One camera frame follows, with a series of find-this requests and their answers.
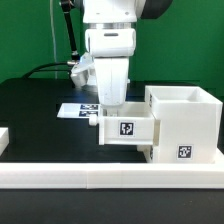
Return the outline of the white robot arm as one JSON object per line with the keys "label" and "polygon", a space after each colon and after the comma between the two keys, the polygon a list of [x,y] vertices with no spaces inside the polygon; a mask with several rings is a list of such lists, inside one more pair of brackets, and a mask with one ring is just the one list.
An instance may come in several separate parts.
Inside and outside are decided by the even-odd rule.
{"label": "white robot arm", "polygon": [[[78,87],[97,88],[100,104],[119,108],[124,104],[128,81],[129,58],[136,48],[134,24],[139,19],[157,19],[173,0],[60,0],[76,61],[71,79]],[[86,52],[78,53],[70,11],[83,13]]]}

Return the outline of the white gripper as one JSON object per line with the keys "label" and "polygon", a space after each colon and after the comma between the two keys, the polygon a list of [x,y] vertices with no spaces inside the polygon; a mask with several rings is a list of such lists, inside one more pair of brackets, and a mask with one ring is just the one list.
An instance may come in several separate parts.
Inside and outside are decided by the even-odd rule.
{"label": "white gripper", "polygon": [[129,58],[135,51],[136,31],[87,29],[85,45],[93,58],[100,104],[120,107],[126,98]]}

